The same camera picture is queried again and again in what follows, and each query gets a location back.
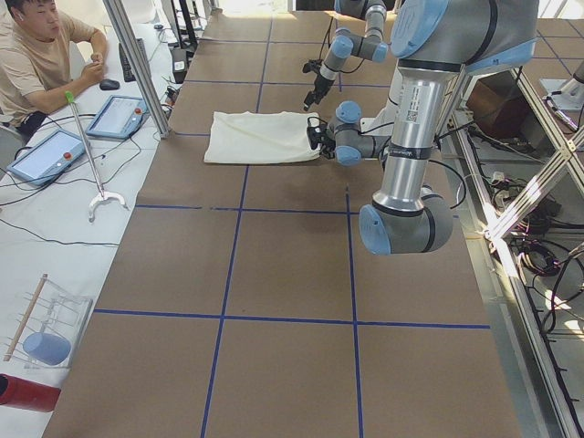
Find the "blue cup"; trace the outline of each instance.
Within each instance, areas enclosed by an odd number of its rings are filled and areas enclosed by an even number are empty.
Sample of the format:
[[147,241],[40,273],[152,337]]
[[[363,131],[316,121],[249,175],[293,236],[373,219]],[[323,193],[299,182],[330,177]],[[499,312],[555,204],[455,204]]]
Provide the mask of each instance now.
[[25,339],[23,349],[31,358],[46,365],[58,365],[71,352],[71,343],[51,333],[33,333]]

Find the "beige t-shirt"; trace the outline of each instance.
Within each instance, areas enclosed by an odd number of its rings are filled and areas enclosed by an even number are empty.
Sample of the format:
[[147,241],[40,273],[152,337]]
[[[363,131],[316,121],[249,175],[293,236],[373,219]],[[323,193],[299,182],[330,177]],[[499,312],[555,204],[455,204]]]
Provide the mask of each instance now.
[[25,96],[68,84],[69,42],[89,41],[95,27],[59,13],[61,29],[49,43],[27,34],[8,12],[0,16],[0,108],[19,126],[37,109]]

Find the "black computer mouse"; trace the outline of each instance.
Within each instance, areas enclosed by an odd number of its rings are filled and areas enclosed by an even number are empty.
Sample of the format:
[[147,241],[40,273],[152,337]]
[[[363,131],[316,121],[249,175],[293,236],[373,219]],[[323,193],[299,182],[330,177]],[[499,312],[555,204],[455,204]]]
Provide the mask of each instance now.
[[120,83],[117,80],[113,79],[103,79],[99,83],[99,88],[103,89],[104,91],[108,91],[110,89],[118,89],[120,87]]

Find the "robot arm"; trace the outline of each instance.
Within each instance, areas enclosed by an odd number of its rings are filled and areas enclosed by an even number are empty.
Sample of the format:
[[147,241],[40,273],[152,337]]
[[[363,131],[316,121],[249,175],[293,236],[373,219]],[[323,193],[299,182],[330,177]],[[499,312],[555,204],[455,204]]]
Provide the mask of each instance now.
[[302,71],[305,73],[317,73],[314,90],[304,99],[304,111],[308,111],[313,103],[319,104],[329,93],[350,56],[383,62],[389,51],[388,45],[383,42],[387,9],[381,0],[337,0],[335,10],[345,16],[365,20],[365,36],[352,34],[347,28],[340,27],[324,61],[321,64],[313,61],[304,66]]
[[381,153],[374,145],[387,145],[381,188],[360,210],[361,239],[372,253],[427,252],[448,241],[452,214],[423,182],[444,89],[463,66],[482,75],[528,62],[536,22],[537,0],[408,0],[401,7],[391,33],[402,76],[391,138],[360,135],[355,102],[343,102],[327,129],[341,164],[356,164]]

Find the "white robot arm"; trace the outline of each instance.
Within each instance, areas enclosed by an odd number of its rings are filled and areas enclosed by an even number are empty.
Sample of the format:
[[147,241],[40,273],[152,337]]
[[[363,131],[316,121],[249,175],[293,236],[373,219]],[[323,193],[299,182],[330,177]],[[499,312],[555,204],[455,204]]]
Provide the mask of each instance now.
[[[336,7],[348,13],[371,3],[376,2],[337,0]],[[339,105],[326,129],[333,144],[328,148],[335,149],[340,164],[385,154],[381,188],[360,210],[361,239],[372,253],[428,252],[450,238],[449,207],[423,182],[444,89],[463,66],[467,74],[484,75],[528,62],[536,44],[537,5],[537,0],[407,0],[401,7],[391,32],[402,76],[391,137],[362,135],[360,107],[352,101]]]

